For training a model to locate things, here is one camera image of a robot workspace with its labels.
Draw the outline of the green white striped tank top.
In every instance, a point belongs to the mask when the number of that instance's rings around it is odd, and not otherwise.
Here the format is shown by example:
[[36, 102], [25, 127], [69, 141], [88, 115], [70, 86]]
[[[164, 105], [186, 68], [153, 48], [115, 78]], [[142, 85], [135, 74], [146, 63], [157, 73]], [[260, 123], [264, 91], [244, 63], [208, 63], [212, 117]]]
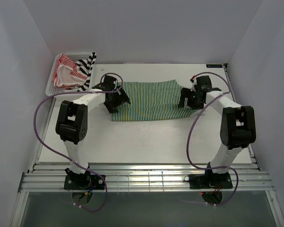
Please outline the green white striped tank top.
[[123, 90], [130, 103], [120, 105], [111, 115], [113, 122], [161, 121], [197, 115], [187, 105], [178, 108], [183, 86], [176, 80], [163, 82], [124, 82]]

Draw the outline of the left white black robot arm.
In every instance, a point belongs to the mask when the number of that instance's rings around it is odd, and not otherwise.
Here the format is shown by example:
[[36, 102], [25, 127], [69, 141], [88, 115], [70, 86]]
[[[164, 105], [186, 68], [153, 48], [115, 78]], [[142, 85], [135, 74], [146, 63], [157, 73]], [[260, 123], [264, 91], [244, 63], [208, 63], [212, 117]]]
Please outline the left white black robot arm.
[[70, 168], [66, 170], [67, 175], [82, 176], [89, 169], [82, 151], [83, 140], [88, 132], [89, 112], [99, 104], [104, 104], [109, 113], [117, 113], [117, 108], [124, 103], [131, 102], [123, 89], [107, 92], [93, 89], [78, 99], [62, 101], [55, 131], [63, 141], [71, 159]]

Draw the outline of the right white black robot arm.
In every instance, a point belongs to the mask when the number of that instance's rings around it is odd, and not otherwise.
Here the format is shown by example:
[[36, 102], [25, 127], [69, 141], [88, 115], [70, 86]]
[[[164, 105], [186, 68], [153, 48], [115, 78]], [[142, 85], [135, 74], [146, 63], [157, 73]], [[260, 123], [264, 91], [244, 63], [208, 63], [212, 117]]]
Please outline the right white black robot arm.
[[199, 110], [188, 134], [186, 142], [186, 157], [189, 163], [198, 169], [189, 156], [189, 144], [192, 131], [200, 115], [208, 107], [212, 107], [221, 116], [220, 139], [221, 145], [215, 157], [208, 163], [205, 171], [214, 174], [225, 174], [231, 169], [236, 156], [256, 140], [255, 112], [252, 106], [243, 106], [229, 99], [227, 92], [218, 88], [203, 88], [191, 90], [183, 88], [180, 93], [178, 108], [185, 106]]

